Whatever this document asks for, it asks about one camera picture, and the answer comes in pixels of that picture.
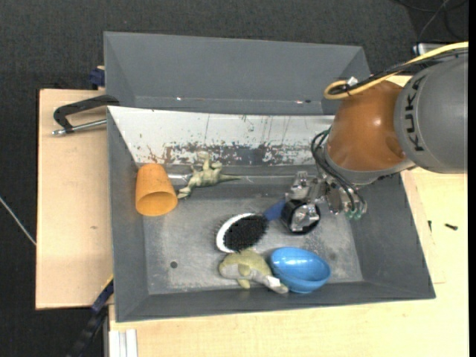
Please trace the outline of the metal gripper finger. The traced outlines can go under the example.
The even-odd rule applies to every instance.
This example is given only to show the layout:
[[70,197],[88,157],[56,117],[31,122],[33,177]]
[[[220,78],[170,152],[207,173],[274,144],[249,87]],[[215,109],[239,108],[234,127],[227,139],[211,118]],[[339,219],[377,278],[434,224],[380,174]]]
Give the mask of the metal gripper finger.
[[326,199],[327,182],[322,178],[314,178],[309,188],[309,201],[317,204]]
[[289,199],[297,201],[308,201],[311,189],[308,173],[297,172],[289,189]]

